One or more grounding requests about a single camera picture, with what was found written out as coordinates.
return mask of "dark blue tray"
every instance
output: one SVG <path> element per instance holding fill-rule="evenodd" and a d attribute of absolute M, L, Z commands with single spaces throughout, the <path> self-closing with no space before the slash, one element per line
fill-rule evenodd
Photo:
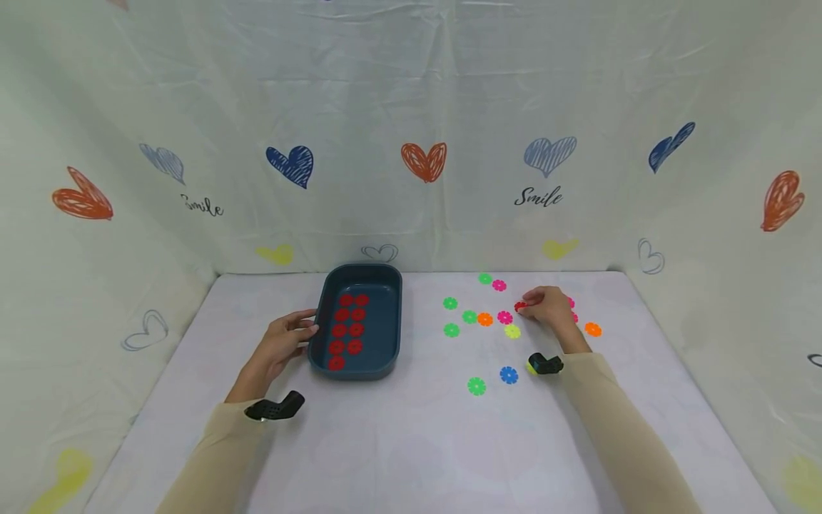
<path fill-rule="evenodd" d="M 393 266 L 345 264 L 334 269 L 322 288 L 316 312 L 320 329 L 308 343 L 308 361 L 335 380 L 378 380 L 391 373 L 399 354 L 402 298 L 403 278 Z"/>

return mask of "light blue heart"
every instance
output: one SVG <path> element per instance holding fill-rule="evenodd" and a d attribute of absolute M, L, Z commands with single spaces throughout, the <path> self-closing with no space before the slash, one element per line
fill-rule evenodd
<path fill-rule="evenodd" d="M 575 149 L 576 137 L 563 137 L 556 143 L 540 137 L 528 145 L 523 159 L 528 166 L 542 171 L 545 178 L 548 178 L 548 175 L 568 159 Z"/>

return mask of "pink flower-shaped piece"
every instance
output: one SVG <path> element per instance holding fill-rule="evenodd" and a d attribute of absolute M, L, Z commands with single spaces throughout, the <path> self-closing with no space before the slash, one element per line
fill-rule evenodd
<path fill-rule="evenodd" d="M 511 313 L 509 313 L 508 311 L 500 311 L 496 315 L 496 319 L 499 320 L 499 322 L 503 325 L 510 325 L 512 322 L 514 322 L 514 317 L 511 316 Z"/>

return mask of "red flower-shaped piece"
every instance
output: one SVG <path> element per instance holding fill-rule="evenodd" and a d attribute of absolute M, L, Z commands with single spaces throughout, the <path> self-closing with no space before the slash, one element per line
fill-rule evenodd
<path fill-rule="evenodd" d="M 345 366 L 345 359 L 340 357 L 339 355 L 335 355 L 331 357 L 331 360 L 328 361 L 328 369 L 331 371 L 339 371 Z"/>
<path fill-rule="evenodd" d="M 359 337 L 365 331 L 365 327 L 362 323 L 351 323 L 351 327 L 349 328 L 349 330 L 351 331 L 352 337 Z"/>
<path fill-rule="evenodd" d="M 345 350 L 345 343 L 341 340 L 333 340 L 328 344 L 328 353 L 339 355 Z"/>
<path fill-rule="evenodd" d="M 334 337 L 345 337 L 347 331 L 348 328 L 345 325 L 334 325 L 334 328 L 331 329 L 331 335 Z"/>
<path fill-rule="evenodd" d="M 363 342 L 359 339 L 352 339 L 349 341 L 349 353 L 351 355 L 356 355 L 363 351 Z"/>

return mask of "hand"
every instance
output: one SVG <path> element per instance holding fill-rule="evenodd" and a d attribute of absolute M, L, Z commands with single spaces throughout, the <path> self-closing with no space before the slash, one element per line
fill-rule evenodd
<path fill-rule="evenodd" d="M 314 321 L 306 319 L 315 313 L 316 309 L 310 308 L 271 322 L 251 358 L 242 367 L 225 403 L 256 400 L 265 396 L 271 383 L 283 372 L 289 360 L 303 353 L 298 344 L 316 334 L 319 327 Z"/>
<path fill-rule="evenodd" d="M 540 285 L 522 295 L 528 307 L 522 307 L 520 314 L 554 328 L 558 325 L 574 324 L 568 297 L 553 285 Z"/>
<path fill-rule="evenodd" d="M 553 285 L 540 285 L 522 295 L 528 307 L 522 307 L 520 314 L 541 322 L 553 330 L 562 351 L 567 354 L 590 352 L 588 342 L 574 322 L 568 297 Z"/>

